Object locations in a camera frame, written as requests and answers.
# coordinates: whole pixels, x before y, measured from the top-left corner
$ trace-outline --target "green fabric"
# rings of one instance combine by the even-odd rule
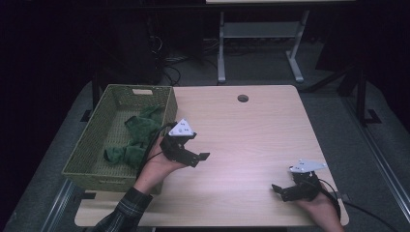
[[[126,163],[137,169],[142,161],[146,147],[155,133],[161,128],[161,107],[144,107],[138,116],[132,116],[125,122],[132,139],[124,147],[108,147],[104,158],[110,164]]]

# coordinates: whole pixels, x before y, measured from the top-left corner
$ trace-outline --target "table top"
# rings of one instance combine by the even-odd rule
[[[302,226],[313,222],[294,203],[282,202],[271,184],[294,186],[289,166],[299,159],[325,162],[293,86],[176,87],[176,120],[197,132],[186,149],[211,153],[195,168],[165,179],[140,226]],[[238,101],[246,95],[247,102]],[[329,169],[319,178],[336,188]],[[111,213],[124,193],[98,191],[82,200],[75,217],[93,226]],[[348,223],[342,203],[341,222]]]

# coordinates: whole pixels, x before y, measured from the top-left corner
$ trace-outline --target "green basket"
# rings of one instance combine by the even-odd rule
[[[125,192],[133,186],[137,170],[112,165],[103,158],[107,147],[122,147],[131,139],[124,122],[145,106],[161,105],[162,124],[175,121],[178,105],[172,87],[108,85],[62,174],[89,190]],[[161,185],[152,193],[160,193]]]

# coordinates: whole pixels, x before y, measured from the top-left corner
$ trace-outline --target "flannel shirt sleeve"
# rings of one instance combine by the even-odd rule
[[[114,212],[103,218],[93,228],[94,232],[132,232],[136,231],[153,197],[146,195],[135,188],[130,188]]]

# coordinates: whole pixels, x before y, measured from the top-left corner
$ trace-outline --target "human hand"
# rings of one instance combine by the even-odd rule
[[[297,200],[295,203],[305,210],[310,218],[326,232],[344,232],[332,201],[322,192],[311,201]]]
[[[186,165],[169,160],[161,150],[162,137],[157,139],[147,158],[138,179],[133,187],[142,193],[149,194],[151,188],[162,182],[173,171],[186,167]]]

